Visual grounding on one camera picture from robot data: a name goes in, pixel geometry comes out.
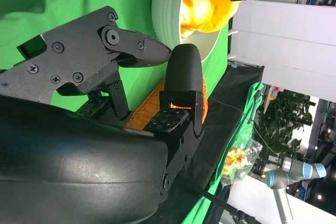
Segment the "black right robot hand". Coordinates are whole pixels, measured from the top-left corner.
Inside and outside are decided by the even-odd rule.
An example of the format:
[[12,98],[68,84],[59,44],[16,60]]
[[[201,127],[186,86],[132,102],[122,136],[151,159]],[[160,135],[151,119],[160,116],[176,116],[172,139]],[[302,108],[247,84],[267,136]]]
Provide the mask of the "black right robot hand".
[[[117,19],[106,6],[40,34],[1,71],[1,223],[138,223],[188,168],[204,135],[199,50]],[[128,127],[119,68],[163,63],[159,110]]]

